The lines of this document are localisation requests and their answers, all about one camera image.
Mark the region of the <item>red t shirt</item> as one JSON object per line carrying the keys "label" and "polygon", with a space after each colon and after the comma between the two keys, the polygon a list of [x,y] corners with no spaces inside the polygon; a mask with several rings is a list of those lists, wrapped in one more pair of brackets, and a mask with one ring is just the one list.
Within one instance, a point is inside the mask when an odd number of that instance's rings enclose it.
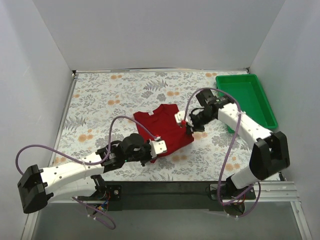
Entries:
{"label": "red t shirt", "polygon": [[187,134],[186,129],[176,123],[175,114],[178,111],[176,104],[161,104],[152,112],[138,111],[133,114],[136,121],[154,136],[160,136],[165,141],[167,152],[161,154],[160,157],[166,157],[194,141],[194,137]]}

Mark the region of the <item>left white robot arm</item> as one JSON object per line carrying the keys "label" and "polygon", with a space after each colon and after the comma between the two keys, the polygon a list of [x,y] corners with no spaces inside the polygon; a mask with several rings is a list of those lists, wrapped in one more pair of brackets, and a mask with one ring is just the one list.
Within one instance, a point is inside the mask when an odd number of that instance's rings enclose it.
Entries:
{"label": "left white robot arm", "polygon": [[144,140],[132,133],[76,161],[45,168],[29,166],[17,184],[23,212],[35,213],[49,202],[72,197],[106,199],[112,190],[102,177],[104,173],[120,169],[126,162],[144,166],[166,151],[160,137]]}

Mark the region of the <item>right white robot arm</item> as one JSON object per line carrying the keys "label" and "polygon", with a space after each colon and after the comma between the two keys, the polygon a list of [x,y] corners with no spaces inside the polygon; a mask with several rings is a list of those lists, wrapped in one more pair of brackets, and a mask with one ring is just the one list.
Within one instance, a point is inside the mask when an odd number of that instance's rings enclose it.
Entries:
{"label": "right white robot arm", "polygon": [[213,88],[200,88],[192,94],[202,106],[197,114],[185,114],[182,124],[187,133],[203,132],[205,125],[218,120],[234,130],[232,140],[242,138],[251,150],[247,167],[229,176],[225,183],[218,180],[216,195],[237,199],[252,188],[290,166],[288,140],[281,132],[261,126],[241,110],[239,102],[230,94],[214,96]]}

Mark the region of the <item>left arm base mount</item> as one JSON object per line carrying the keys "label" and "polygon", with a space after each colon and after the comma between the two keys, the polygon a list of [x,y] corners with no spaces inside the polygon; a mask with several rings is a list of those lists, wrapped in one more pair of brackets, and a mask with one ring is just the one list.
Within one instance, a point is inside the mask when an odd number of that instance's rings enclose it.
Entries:
{"label": "left arm base mount", "polygon": [[107,212],[109,210],[110,202],[120,201],[122,197],[122,186],[119,184],[104,184],[96,186],[95,192],[87,197],[86,201],[100,201],[95,208]]}

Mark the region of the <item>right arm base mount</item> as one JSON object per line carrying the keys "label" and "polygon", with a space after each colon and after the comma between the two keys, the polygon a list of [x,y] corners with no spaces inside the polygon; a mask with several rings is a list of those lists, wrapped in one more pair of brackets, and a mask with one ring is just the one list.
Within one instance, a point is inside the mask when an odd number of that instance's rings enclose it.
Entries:
{"label": "right arm base mount", "polygon": [[238,197],[242,192],[244,192],[248,187],[241,189],[235,189],[234,192],[228,190],[225,184],[222,184],[220,187],[220,200],[223,205],[218,203],[219,207],[222,207],[223,212],[228,217],[238,218],[245,214],[246,212],[246,201],[255,201],[256,193],[253,187],[251,187],[246,193],[241,197]]}

